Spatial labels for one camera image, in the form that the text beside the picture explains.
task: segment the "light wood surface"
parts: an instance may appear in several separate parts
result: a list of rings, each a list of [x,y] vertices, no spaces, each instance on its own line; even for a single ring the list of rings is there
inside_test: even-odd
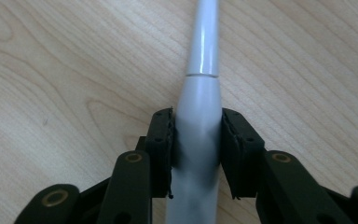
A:
[[[358,185],[358,1],[221,1],[223,105],[320,184]],[[0,223],[41,189],[87,189],[175,106],[196,1],[0,1]],[[164,200],[154,201],[163,223]],[[259,223],[221,175],[218,223]]]

